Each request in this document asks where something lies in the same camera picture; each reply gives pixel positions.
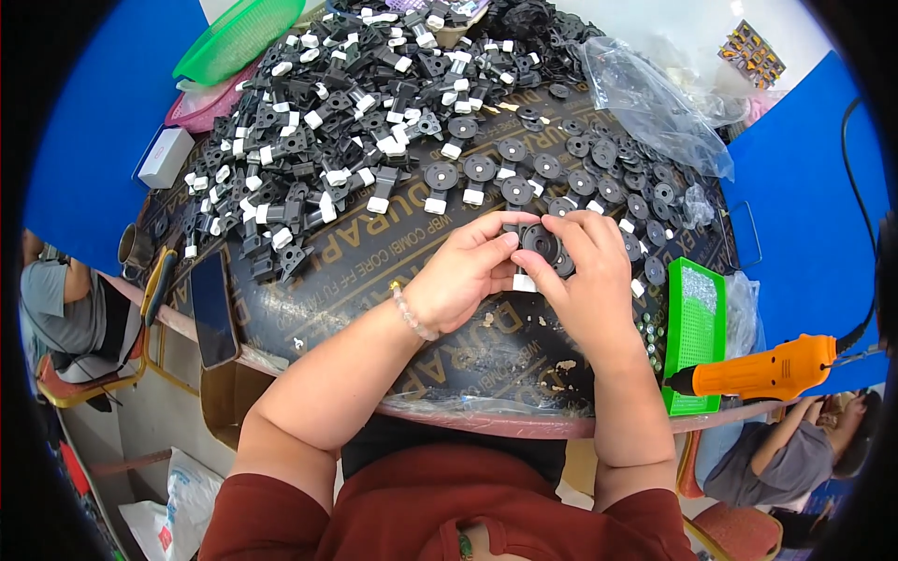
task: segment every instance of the smartphone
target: smartphone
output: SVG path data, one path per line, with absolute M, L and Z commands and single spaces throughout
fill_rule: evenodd
M 206 370 L 240 356 L 227 279 L 221 250 L 206 255 L 190 270 L 190 299 L 197 324 L 199 358 Z

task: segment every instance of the red shirt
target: red shirt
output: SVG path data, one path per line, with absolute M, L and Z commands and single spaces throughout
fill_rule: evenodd
M 604 513 L 562 504 L 523 461 L 486 448 L 432 444 L 386 456 L 340 489 L 328 516 L 267 476 L 228 478 L 199 551 L 212 559 L 459 561 L 456 526 L 483 523 L 494 555 L 694 561 L 674 493 L 651 489 Z

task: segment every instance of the pink plastic basket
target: pink plastic basket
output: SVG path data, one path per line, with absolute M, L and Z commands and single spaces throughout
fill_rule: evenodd
M 182 93 L 169 109 L 168 115 L 165 116 L 165 126 L 184 127 L 191 133 L 212 130 L 216 117 L 230 115 L 231 107 L 240 99 L 242 92 L 235 91 L 234 86 L 252 78 L 258 67 L 259 59 L 257 58 L 243 68 L 239 74 L 230 78 L 222 94 L 201 110 L 185 114 L 181 106 L 181 100 L 184 99 L 184 93 Z

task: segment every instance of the white box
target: white box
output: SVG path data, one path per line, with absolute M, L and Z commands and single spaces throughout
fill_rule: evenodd
M 166 128 L 140 166 L 137 178 L 149 188 L 172 188 L 195 141 L 184 128 Z

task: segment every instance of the person in gray shirt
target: person in gray shirt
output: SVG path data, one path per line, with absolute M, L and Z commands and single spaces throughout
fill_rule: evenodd
M 118 360 L 130 302 L 84 263 L 41 261 L 44 242 L 22 235 L 20 314 L 34 335 L 64 355 Z
M 774 425 L 750 419 L 706 429 L 696 453 L 696 482 L 706 496 L 733 507 L 795 501 L 830 477 L 858 471 L 881 403 L 876 392 L 853 399 L 832 429 L 815 425 L 823 405 L 816 397 L 802 399 Z

